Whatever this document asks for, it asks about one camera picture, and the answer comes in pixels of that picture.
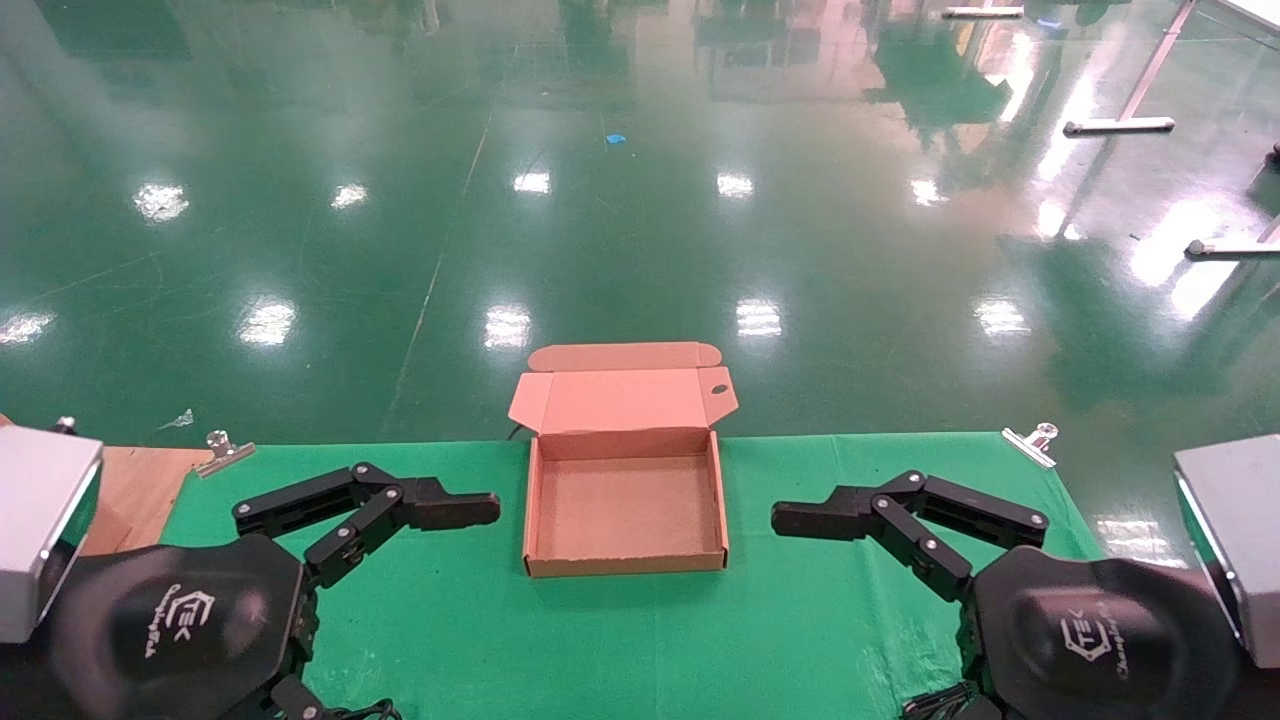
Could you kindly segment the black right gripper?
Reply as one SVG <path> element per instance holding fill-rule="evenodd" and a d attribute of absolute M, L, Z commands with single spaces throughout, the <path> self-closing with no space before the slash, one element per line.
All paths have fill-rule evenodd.
<path fill-rule="evenodd" d="M 972 582 L 960 648 L 977 696 L 952 720 L 1217 719 L 1245 670 L 1206 582 L 1027 547 Z"/>

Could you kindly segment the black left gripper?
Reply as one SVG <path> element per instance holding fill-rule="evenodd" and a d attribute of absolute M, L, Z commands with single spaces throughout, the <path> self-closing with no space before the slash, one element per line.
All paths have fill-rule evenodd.
<path fill-rule="evenodd" d="M 78 562 L 47 616 L 58 719 L 330 719 L 305 568 L 264 536 Z"/>

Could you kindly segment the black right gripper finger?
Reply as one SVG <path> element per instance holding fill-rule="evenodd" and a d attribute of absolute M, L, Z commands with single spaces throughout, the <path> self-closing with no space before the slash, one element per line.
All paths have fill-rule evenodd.
<path fill-rule="evenodd" d="M 932 592 L 961 601 L 973 565 L 929 524 L 1004 550 L 1039 548 L 1048 516 L 941 477 L 908 470 L 882 486 L 836 486 L 819 503 L 778 501 L 771 510 L 777 536 L 852 542 L 873 539 Z"/>

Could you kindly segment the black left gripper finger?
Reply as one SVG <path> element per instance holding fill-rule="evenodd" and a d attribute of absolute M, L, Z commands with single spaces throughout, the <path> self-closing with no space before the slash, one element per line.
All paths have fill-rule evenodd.
<path fill-rule="evenodd" d="M 435 477 L 393 477 L 360 462 L 247 498 L 232 515 L 239 536 L 271 538 L 337 519 L 303 553 L 308 584 L 332 588 L 399 530 L 493 524 L 500 501 L 493 493 L 451 493 Z"/>

